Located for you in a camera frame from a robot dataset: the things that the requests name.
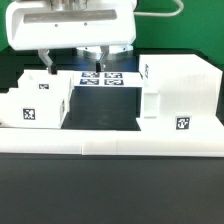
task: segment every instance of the white block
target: white block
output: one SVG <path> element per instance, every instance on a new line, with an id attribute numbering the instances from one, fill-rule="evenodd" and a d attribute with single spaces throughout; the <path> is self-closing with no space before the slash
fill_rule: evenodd
<path id="1" fill-rule="evenodd" d="M 61 128 L 67 114 L 60 94 L 13 89 L 0 98 L 2 127 Z"/>
<path id="2" fill-rule="evenodd" d="M 74 88 L 74 72 L 58 71 L 57 75 L 50 75 L 47 70 L 25 70 L 18 80 L 18 87 L 27 91 L 61 93 L 65 100 L 65 109 L 69 112 L 69 102 Z"/>
<path id="3" fill-rule="evenodd" d="M 82 141 L 83 155 L 116 155 L 116 131 L 90 131 Z"/>
<path id="4" fill-rule="evenodd" d="M 180 127 L 189 119 L 194 124 L 197 117 L 204 122 L 215 118 L 223 72 L 212 64 L 196 55 L 141 55 L 139 71 L 144 77 L 139 120 L 144 130 L 157 123 L 172 131 L 178 118 L 186 118 Z M 153 89 L 159 92 L 158 99 L 147 93 Z M 150 120 L 156 107 L 157 119 Z"/>

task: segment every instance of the white platform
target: white platform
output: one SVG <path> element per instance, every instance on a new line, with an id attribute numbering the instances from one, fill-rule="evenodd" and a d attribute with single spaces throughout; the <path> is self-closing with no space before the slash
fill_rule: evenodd
<path id="1" fill-rule="evenodd" d="M 2 128 L 0 152 L 224 157 L 224 127 L 215 116 L 222 71 L 195 55 L 141 56 L 142 76 L 146 64 L 148 78 L 143 81 L 139 73 L 122 73 L 122 78 L 73 73 L 78 86 L 143 87 L 144 103 L 137 119 L 141 131 Z M 99 82 L 82 84 L 82 79 Z M 106 85 L 105 79 L 123 84 Z M 186 129 L 184 122 L 180 126 L 177 122 L 185 117 L 190 121 Z"/>

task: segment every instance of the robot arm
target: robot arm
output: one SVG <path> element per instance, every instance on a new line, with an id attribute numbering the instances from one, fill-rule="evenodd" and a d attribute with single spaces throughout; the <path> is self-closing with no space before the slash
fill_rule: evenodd
<path id="1" fill-rule="evenodd" d="M 136 0 L 17 1 L 6 27 L 15 50 L 131 44 Z"/>

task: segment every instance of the white box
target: white box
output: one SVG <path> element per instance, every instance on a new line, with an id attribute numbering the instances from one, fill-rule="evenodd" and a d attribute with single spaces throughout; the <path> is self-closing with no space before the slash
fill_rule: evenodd
<path id="1" fill-rule="evenodd" d="M 61 128 L 67 114 L 63 96 L 13 89 L 0 97 L 1 127 Z"/>
<path id="2" fill-rule="evenodd" d="M 57 75 L 50 75 L 47 70 L 25 70 L 18 80 L 18 87 L 26 91 L 61 93 L 65 99 L 65 109 L 69 112 L 69 102 L 74 89 L 74 72 L 58 71 Z"/>

